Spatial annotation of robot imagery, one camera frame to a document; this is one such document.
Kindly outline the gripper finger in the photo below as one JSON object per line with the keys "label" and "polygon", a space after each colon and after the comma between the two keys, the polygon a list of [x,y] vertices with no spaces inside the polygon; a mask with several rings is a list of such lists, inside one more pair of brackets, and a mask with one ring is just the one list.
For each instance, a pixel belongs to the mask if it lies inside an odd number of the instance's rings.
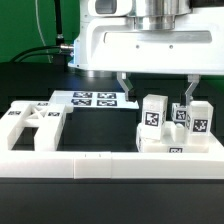
{"label": "gripper finger", "polygon": [[181,105],[189,106],[192,101],[192,94],[196,89],[197,85],[200,81],[200,76],[198,74],[190,74],[187,76],[187,81],[189,86],[187,89],[181,94]]}
{"label": "gripper finger", "polygon": [[128,74],[126,72],[118,72],[117,73],[117,81],[120,86],[124,90],[125,100],[128,102],[135,101],[135,89],[129,80]]}

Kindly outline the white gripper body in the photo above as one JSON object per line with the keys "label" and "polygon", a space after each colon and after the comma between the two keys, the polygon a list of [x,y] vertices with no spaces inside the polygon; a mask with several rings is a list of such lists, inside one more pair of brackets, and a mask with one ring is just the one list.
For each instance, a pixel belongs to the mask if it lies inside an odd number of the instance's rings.
{"label": "white gripper body", "polygon": [[224,0],[79,0],[79,5],[74,68],[224,75]]}

